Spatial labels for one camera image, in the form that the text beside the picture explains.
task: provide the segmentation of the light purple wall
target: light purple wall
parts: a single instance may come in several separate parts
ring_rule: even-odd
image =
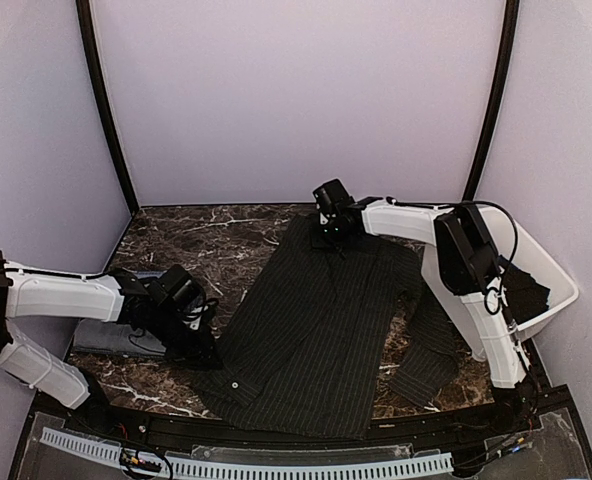
[[[592,2],[522,4],[479,197],[509,208],[580,286],[537,344],[592,444]]]
[[[504,3],[96,0],[140,201],[460,198]]]
[[[0,1],[0,248],[36,266],[97,271],[129,214],[111,165],[73,1]],[[57,354],[73,323],[23,320]],[[29,390],[0,372],[0,479]]]

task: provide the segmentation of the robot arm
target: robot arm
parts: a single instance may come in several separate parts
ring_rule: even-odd
[[[423,278],[474,358],[488,360],[494,387],[513,389],[522,382],[529,360],[498,294],[499,254],[477,206],[401,206],[376,197],[355,202],[338,180],[316,189],[314,197],[330,242],[363,232],[424,243]]]
[[[102,395],[90,375],[54,357],[8,321],[28,315],[94,318],[151,332],[166,358],[188,368],[220,368],[208,325],[214,308],[181,266],[140,281],[125,270],[81,275],[7,262],[0,252],[0,368],[77,409]]]

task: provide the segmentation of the dark marble table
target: dark marble table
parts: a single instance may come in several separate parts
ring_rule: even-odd
[[[112,267],[160,271],[180,263],[199,279],[208,296],[220,300],[214,322],[218,336],[278,245],[289,220],[313,211],[311,204],[145,208],[125,235]],[[387,388],[408,344],[401,304],[381,360],[374,418],[427,413]],[[487,364],[472,360],[462,340],[458,351],[460,374],[436,397],[436,411],[492,401]],[[95,374],[114,405],[215,418],[192,391],[189,374],[163,361],[92,354],[72,354],[69,361]]]

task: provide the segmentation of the white laundry basket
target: white laundry basket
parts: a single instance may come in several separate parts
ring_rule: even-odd
[[[493,207],[480,210],[498,251],[509,258],[514,246],[514,232],[507,217]],[[523,229],[518,222],[518,250],[513,264],[529,273],[541,285],[549,288],[549,309],[518,326],[522,341],[533,337],[554,315],[578,298],[578,287],[554,259]]]

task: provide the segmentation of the black vertical pole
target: black vertical pole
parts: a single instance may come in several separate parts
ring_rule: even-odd
[[[503,32],[498,47],[498,58],[496,59],[496,70],[494,71],[494,80],[489,94],[487,111],[483,120],[483,128],[480,132],[478,146],[472,168],[469,172],[463,200],[473,200],[483,175],[485,161],[489,153],[489,147],[494,136],[494,128],[500,111],[500,104],[505,90],[505,81],[507,80],[507,71],[509,70],[509,60],[512,56],[512,46],[514,44],[514,34],[516,33],[516,23],[518,22],[519,0],[507,0],[505,4],[505,20],[503,21]]]
[[[100,121],[105,132],[105,139],[107,140],[107,147],[114,163],[114,169],[120,182],[120,187],[123,191],[123,196],[129,207],[129,211],[133,214],[138,212],[139,205],[134,192],[134,186],[129,178],[129,171],[125,163],[123,151],[120,148],[118,141],[118,134],[116,133],[116,125],[112,117],[112,111],[109,106],[109,97],[107,96],[107,88],[103,79],[103,71],[100,65],[100,57],[98,56],[98,47],[96,45],[96,36],[94,35],[94,24],[92,22],[92,13],[89,5],[89,0],[76,0],[76,8],[78,9],[78,23],[80,25],[80,34],[83,38],[83,48],[85,49],[85,57],[87,59],[87,69],[89,70],[89,78],[92,82],[94,90],[94,97],[96,98],[96,106]]]

